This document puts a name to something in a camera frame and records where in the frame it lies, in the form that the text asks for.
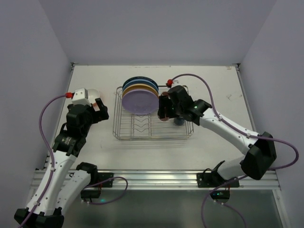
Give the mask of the pink dotted mug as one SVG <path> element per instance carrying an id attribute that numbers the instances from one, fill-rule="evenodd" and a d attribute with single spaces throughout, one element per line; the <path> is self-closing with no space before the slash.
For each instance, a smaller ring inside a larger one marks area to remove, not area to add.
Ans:
<path id="1" fill-rule="evenodd" d="M 158 118 L 159 118 L 161 121 L 163 121 L 163 122 L 168 121 L 168 120 L 170 119 L 170 118 L 167 117 L 165 114 L 164 114 L 164 115 L 158 115 Z"/>

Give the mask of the dark blue mug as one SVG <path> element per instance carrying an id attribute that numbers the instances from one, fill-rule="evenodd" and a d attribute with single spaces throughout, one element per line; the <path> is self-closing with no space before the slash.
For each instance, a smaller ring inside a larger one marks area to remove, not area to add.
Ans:
<path id="1" fill-rule="evenodd" d="M 182 126 L 185 123 L 185 119 L 183 117 L 176 117 L 176 118 L 173 119 L 173 123 L 176 126 Z"/>

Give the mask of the orange bowl white inside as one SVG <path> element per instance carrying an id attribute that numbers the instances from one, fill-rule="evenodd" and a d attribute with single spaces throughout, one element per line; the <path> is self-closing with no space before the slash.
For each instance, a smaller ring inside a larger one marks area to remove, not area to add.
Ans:
<path id="1" fill-rule="evenodd" d="M 96 89 L 90 88 L 87 89 L 88 92 L 88 100 L 89 102 L 95 106 L 96 105 L 96 99 L 100 98 L 100 92 Z"/>

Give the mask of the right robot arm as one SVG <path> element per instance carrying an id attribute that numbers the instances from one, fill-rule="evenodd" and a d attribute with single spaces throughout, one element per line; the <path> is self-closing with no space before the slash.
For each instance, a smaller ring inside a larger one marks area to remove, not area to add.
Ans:
<path id="1" fill-rule="evenodd" d="M 231 120 L 216 114 L 212 105 L 204 100 L 194 101 L 185 88 L 177 85 L 159 96 L 158 116 L 164 118 L 181 117 L 188 122 L 211 130 L 235 146 L 242 156 L 221 161 L 215 168 L 202 174 L 202 180 L 210 187 L 217 187 L 232 178 L 247 175 L 260 180 L 276 160 L 276 149 L 272 135 L 264 132 L 243 130 Z"/>

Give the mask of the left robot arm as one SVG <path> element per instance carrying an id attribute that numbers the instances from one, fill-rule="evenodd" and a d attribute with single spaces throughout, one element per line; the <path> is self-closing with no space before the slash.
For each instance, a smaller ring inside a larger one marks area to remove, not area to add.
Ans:
<path id="1" fill-rule="evenodd" d="M 64 181 L 86 143 L 93 124 L 108 120 L 107 107 L 100 98 L 95 100 L 98 110 L 91 103 L 68 105 L 66 122 L 62 124 L 54 145 L 50 148 L 50 162 L 42 181 L 24 209 L 15 212 L 14 219 L 21 228 L 60 228 L 64 214 L 76 196 L 97 178 L 97 166 L 82 162 L 72 179 Z"/>

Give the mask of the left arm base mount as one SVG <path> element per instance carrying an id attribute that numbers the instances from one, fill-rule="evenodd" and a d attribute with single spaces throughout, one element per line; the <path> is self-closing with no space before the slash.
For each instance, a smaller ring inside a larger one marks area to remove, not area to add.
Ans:
<path id="1" fill-rule="evenodd" d="M 112 178 L 113 176 L 114 173 L 112 172 L 98 172 L 95 175 L 95 179 L 92 182 L 90 182 L 89 185 L 105 181 L 109 178 Z M 82 190 L 80 193 L 81 199 L 90 200 L 90 202 L 92 202 L 92 199 L 97 199 L 100 197 L 102 188 L 111 188 L 112 186 L 113 186 L 113 180 L 110 180 L 103 184 L 99 184 L 98 186 L 95 186 L 95 188 L 97 188 L 96 190 Z"/>

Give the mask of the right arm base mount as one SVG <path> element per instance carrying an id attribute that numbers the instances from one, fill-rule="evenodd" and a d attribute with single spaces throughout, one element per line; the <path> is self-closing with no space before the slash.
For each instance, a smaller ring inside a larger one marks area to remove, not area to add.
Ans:
<path id="1" fill-rule="evenodd" d="M 227 182 L 219 174 L 210 168 L 196 174 L 199 188 L 216 188 Z M 224 190 L 216 190 L 210 194 L 211 198 L 218 202 L 227 202 L 230 199 L 230 189 L 240 187 L 239 181 L 224 186 Z"/>

